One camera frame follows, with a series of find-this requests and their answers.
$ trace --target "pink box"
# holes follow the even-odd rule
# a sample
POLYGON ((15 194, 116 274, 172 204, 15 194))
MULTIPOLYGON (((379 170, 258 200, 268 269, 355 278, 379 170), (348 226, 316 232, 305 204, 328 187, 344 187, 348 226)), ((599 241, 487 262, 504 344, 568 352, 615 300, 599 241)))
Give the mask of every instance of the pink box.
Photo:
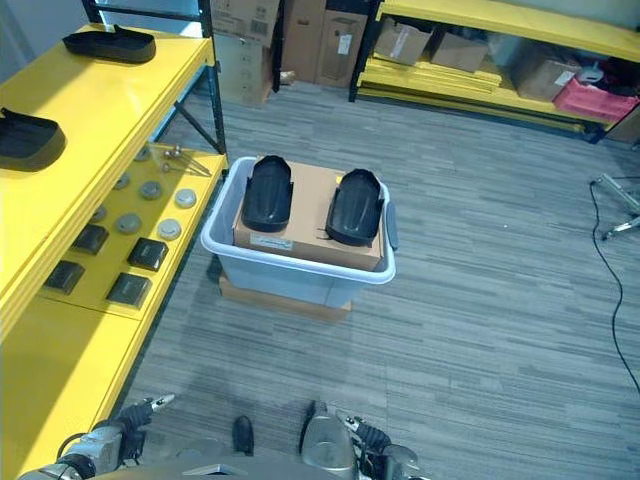
POLYGON ((622 97, 600 90, 593 85, 581 85, 572 78, 553 99, 558 110, 618 122, 639 102, 637 97, 622 97))

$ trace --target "bin handle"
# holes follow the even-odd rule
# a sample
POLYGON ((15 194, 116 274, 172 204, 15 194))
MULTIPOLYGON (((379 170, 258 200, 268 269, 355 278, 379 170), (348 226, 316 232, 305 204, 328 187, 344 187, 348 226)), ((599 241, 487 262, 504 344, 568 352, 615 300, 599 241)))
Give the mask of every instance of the bin handle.
POLYGON ((387 214, 385 217, 387 227, 387 238, 389 239, 389 245, 395 252, 398 250, 398 227, 396 226, 396 205, 392 201, 387 203, 387 214))

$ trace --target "yellow shelf board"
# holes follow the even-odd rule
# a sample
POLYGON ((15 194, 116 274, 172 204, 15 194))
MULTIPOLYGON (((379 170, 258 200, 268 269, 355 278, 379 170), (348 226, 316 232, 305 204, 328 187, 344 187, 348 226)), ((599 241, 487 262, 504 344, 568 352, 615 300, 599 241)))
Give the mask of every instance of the yellow shelf board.
POLYGON ((367 61, 367 69, 370 73, 411 76, 429 84, 454 85, 488 93, 494 92, 503 82, 503 75, 489 57, 485 58, 479 70, 470 73, 430 63, 426 56, 423 56, 415 65, 402 65, 382 59, 374 53, 367 61))
POLYGON ((163 152, 170 148, 169 145, 150 144, 148 160, 133 161, 127 167, 126 173, 130 176, 130 183, 122 190, 113 190, 107 195, 103 202, 107 216, 96 225, 105 227, 109 231, 109 237, 98 254, 90 255, 70 249, 63 255, 64 260, 79 263, 85 268, 83 276, 71 294, 64 295, 43 286, 38 295, 134 320, 142 320, 150 315, 150 310, 153 310, 164 296, 170 277, 173 276, 184 254, 220 172, 227 166, 224 155, 212 155, 184 148, 183 152, 205 165, 212 176, 189 175, 173 170, 163 173, 161 167, 167 162, 175 168, 183 168, 181 162, 167 161, 164 158, 163 152), (156 181, 161 185, 163 194, 157 200, 145 200, 140 196, 138 189, 147 181, 156 181), (182 188, 190 188, 195 192, 195 206, 184 209, 175 204, 174 193, 182 188), (125 235, 117 231, 116 220, 125 213, 135 213, 140 217, 142 227, 138 232, 125 235), (182 227, 182 234, 175 240, 163 240, 157 234, 158 224, 168 218, 177 220, 182 227), (133 267, 127 263, 127 257, 140 237, 165 242, 169 247, 169 252, 157 272, 133 267), (140 309, 106 300, 111 286, 121 272, 144 276, 151 280, 151 289, 140 309))
POLYGON ((117 315, 30 302, 2 345, 2 478, 55 462, 65 438, 109 414, 141 330, 117 315))
POLYGON ((520 110, 529 110, 546 115, 587 120, 604 125, 609 124, 609 122, 601 118, 586 117, 558 110, 552 102, 522 98, 518 95, 518 92, 507 78, 504 78, 502 85, 496 88, 493 92, 486 92, 462 88, 453 83, 447 84, 443 82, 432 82, 429 79, 425 79, 423 76, 412 75, 406 70, 395 71, 387 68, 376 68, 376 64, 372 63, 372 60, 369 59, 367 60, 364 72, 360 74, 358 82, 362 85, 381 85, 384 87, 382 90, 394 88, 406 89, 415 92, 416 95, 419 93, 424 93, 426 95, 445 95, 474 102, 488 103, 520 110))
POLYGON ((150 158, 132 162, 127 169, 131 183, 105 199, 107 217, 101 224, 109 227, 110 236, 98 255, 68 252, 64 256, 85 267, 72 294, 67 297, 43 287, 2 344, 2 478, 54 461, 62 441, 106 418, 120 394, 220 172, 227 166, 224 155, 184 149, 205 164, 212 176, 161 173, 167 147, 151 144, 150 158), (139 184, 147 180, 161 183, 161 199, 147 201, 138 196, 139 184), (173 193, 179 188, 196 191, 194 207, 174 205, 173 193), (142 229, 130 236, 116 233, 115 219, 132 210, 142 218, 142 229), (128 265, 126 258, 139 236, 159 240, 156 226, 164 218, 178 219, 182 235, 166 242, 169 254, 160 270, 128 265), (120 271, 151 278, 153 287, 140 310, 104 301, 120 271))
POLYGON ((73 55, 58 43, 0 85, 0 105, 55 120, 67 138, 44 170, 0 169, 0 341, 180 92, 215 61, 211 39, 147 32, 156 41, 147 63, 73 55))
POLYGON ((424 105, 431 105, 442 108, 452 108, 455 110, 463 110, 473 113, 482 113, 486 115, 495 115, 498 117, 509 118, 511 120, 519 120, 525 122, 532 122, 539 125, 544 125, 552 128, 559 128, 562 130, 569 130, 573 132, 584 131, 584 126, 571 122, 570 118, 553 119, 548 117, 541 117, 539 115, 530 114, 526 112, 517 112, 512 110, 500 109, 499 107, 492 107, 489 105, 479 105, 475 103, 466 103, 456 101, 450 98, 437 98, 427 95, 415 95, 409 92, 390 91, 381 88, 376 88, 375 85, 363 85, 358 89, 359 95, 365 95, 369 97, 377 98, 390 98, 393 100, 401 100, 404 102, 420 103, 424 105))
POLYGON ((640 34, 585 18, 494 0, 385 0, 378 14, 507 33, 640 62, 640 34))

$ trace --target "cardboard box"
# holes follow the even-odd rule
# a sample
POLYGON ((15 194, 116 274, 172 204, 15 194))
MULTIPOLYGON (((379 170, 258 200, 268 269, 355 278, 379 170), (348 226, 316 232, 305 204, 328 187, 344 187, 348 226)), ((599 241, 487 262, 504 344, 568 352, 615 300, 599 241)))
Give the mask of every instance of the cardboard box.
POLYGON ((386 17, 373 51, 394 62, 413 65, 422 55, 429 38, 431 33, 386 17))
POLYGON ((338 322, 343 320, 351 312, 351 302, 348 302, 341 308, 331 308, 315 303, 307 303, 292 298, 258 292, 256 290, 237 288, 231 285, 231 282, 224 273, 220 275, 218 286, 220 287, 220 293, 223 297, 235 300, 236 302, 295 313, 316 320, 324 320, 332 323, 338 322))
POLYGON ((622 119, 608 134, 607 138, 618 142, 637 143, 640 141, 640 107, 636 107, 622 119))
POLYGON ((280 0, 211 0, 213 30, 271 47, 280 0))
POLYGON ((445 28, 439 28, 433 33, 427 49, 431 63, 471 73, 480 68, 489 51, 486 44, 454 35, 445 28))
POLYGON ((366 15, 325 12, 316 83, 349 85, 366 24, 366 15))
POLYGON ((215 35, 220 62, 220 96, 225 101, 259 106, 273 85, 271 50, 262 43, 227 35, 215 35))
POLYGON ((561 49, 536 43, 524 52, 509 74, 518 95, 550 102, 579 71, 578 62, 561 49))
POLYGON ((284 16, 282 71, 293 70, 303 82, 315 82, 324 0, 287 0, 284 16))
POLYGON ((287 162, 291 168, 293 198, 287 227, 276 233, 257 232, 242 223, 238 209, 233 244, 287 257, 372 271, 382 257, 382 227, 370 247, 352 247, 332 240, 325 232, 329 205, 345 172, 287 162))

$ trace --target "gray disc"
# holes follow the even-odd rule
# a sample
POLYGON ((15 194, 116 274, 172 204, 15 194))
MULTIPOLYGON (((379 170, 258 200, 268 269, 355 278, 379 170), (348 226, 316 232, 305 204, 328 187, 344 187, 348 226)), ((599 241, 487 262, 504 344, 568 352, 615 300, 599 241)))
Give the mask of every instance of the gray disc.
POLYGON ((149 146, 145 145, 140 149, 136 158, 134 158, 136 162, 146 162, 149 160, 149 146))
POLYGON ((173 218, 167 218, 158 224, 158 236, 163 240, 175 240, 181 233, 182 227, 173 218))
POLYGON ((135 213, 125 213, 118 220, 116 220, 116 228, 120 233, 125 235, 131 235, 140 230, 142 226, 142 220, 135 213))
POLYGON ((182 188, 176 192, 174 200, 180 208, 191 208, 196 204, 196 192, 190 188, 182 188))
POLYGON ((104 205, 100 205, 98 208, 96 208, 96 211, 93 212, 93 215, 91 215, 91 218, 89 219, 89 223, 101 222, 102 220, 104 220, 104 217, 106 216, 107 216, 107 209, 104 208, 104 205))
POLYGON ((155 200, 162 196, 162 185, 154 181, 144 182, 138 192, 145 200, 155 200))
POLYGON ((130 182, 131 182, 131 176, 127 172, 124 172, 122 175, 120 175, 120 178, 118 179, 116 184, 113 186, 113 189, 122 190, 124 187, 129 185, 130 182))

